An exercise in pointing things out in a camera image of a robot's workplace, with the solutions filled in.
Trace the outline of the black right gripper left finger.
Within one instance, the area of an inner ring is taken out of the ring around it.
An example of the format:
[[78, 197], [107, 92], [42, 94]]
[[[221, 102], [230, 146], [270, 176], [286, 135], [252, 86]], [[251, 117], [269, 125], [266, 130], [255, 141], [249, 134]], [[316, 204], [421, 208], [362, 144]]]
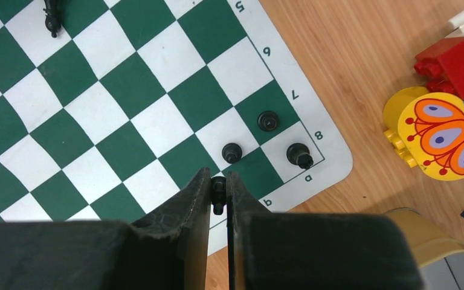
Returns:
[[125, 221], [0, 223], [0, 289], [204, 289], [210, 170]]

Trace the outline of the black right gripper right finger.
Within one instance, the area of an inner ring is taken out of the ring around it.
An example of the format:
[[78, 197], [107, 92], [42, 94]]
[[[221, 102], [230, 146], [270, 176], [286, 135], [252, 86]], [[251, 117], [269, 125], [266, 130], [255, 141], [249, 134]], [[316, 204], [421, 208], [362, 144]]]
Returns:
[[382, 214], [274, 213], [227, 175], [231, 289], [423, 289], [402, 230]]

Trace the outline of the black knight piece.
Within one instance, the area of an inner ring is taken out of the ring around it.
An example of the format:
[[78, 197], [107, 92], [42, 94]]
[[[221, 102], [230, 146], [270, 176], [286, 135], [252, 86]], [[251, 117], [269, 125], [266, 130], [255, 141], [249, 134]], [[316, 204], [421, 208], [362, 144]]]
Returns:
[[218, 216], [223, 214], [227, 203], [226, 181], [224, 176], [215, 176], [211, 179], [211, 203], [213, 213]]

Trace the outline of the black bishop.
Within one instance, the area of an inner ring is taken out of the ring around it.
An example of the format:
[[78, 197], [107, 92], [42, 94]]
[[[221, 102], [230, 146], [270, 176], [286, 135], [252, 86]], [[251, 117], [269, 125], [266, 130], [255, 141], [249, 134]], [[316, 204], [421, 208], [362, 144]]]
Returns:
[[60, 13], [58, 9], [58, 0], [44, 0], [45, 3], [45, 26], [51, 33], [51, 37], [56, 38], [62, 28]]

